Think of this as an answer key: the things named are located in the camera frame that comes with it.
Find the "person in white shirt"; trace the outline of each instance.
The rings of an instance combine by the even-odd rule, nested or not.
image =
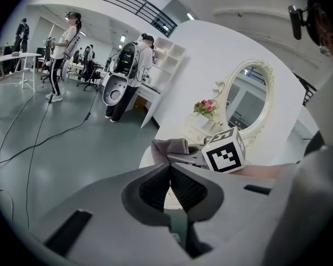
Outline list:
[[[51,95],[52,102],[61,101],[63,98],[60,94],[58,82],[57,82],[57,70],[62,65],[62,62],[65,58],[64,51],[68,46],[69,42],[79,33],[80,29],[82,28],[81,18],[82,15],[79,13],[70,12],[67,15],[69,28],[63,33],[59,42],[52,43],[51,47],[54,47],[53,51],[53,64],[51,67],[51,77],[49,81],[52,85],[52,92],[46,95],[46,98],[49,99]]]
[[[146,73],[150,68],[152,68],[153,44],[154,38],[151,35],[147,35],[145,33],[142,34],[142,41],[138,42],[137,45],[139,50],[139,74],[137,75],[137,77],[139,77],[128,81],[126,92],[124,93],[122,99],[116,105],[107,106],[105,118],[109,119],[111,122],[116,122],[120,120],[135,91],[141,85],[143,74]]]

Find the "sneaker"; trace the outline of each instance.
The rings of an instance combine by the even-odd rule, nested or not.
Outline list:
[[[61,101],[63,98],[61,95],[54,95],[52,97],[52,102],[55,103],[56,101]]]
[[[52,92],[50,92],[48,95],[46,95],[46,98],[49,99],[51,97],[51,95],[53,95]]]

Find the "white shirt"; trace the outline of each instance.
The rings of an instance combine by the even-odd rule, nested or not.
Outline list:
[[[138,87],[141,85],[143,74],[146,73],[153,65],[153,51],[149,47],[149,45],[144,42],[139,42],[138,45],[139,50],[139,64],[137,77],[128,81],[128,85],[132,87]]]
[[[75,37],[76,34],[77,34],[77,27],[73,25],[63,33],[63,35],[60,37],[59,43],[65,42],[66,40],[70,42]],[[54,59],[63,59],[65,57],[64,56],[65,49],[66,47],[55,47],[52,57]]]

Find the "gray green floor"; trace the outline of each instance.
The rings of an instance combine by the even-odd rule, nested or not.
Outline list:
[[[27,74],[27,79],[31,78],[32,75]],[[22,105],[33,94],[29,88],[22,90],[20,86],[3,85],[19,81],[20,78],[0,81],[0,143]],[[50,105],[38,142],[79,125],[95,95],[92,88],[83,91],[83,86],[76,87],[76,81],[73,80],[60,82],[59,86],[63,101]],[[0,160],[6,160],[34,144],[39,123],[48,105],[45,94],[50,92],[51,85],[49,82],[42,84],[37,76],[36,89],[35,96],[11,128],[1,150]],[[105,105],[99,94],[92,114],[83,126],[35,149],[28,189],[30,226],[82,187],[138,168],[157,128],[152,122],[140,128],[145,117],[144,111],[126,112],[117,123],[105,119],[104,112]],[[0,188],[4,188],[13,198],[14,222],[22,227],[27,227],[26,184],[31,155],[32,149],[0,165]],[[0,193],[0,206],[6,216],[10,215],[10,201],[4,192]]]

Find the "black slot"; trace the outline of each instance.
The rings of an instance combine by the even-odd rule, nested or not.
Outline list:
[[[259,194],[264,194],[264,195],[269,195],[271,192],[271,188],[261,187],[261,186],[257,186],[257,185],[250,185],[250,184],[246,185],[244,187],[244,189],[255,192],[255,193],[259,193]]]
[[[65,256],[92,216],[86,211],[75,211],[46,241],[46,247],[61,256]]]

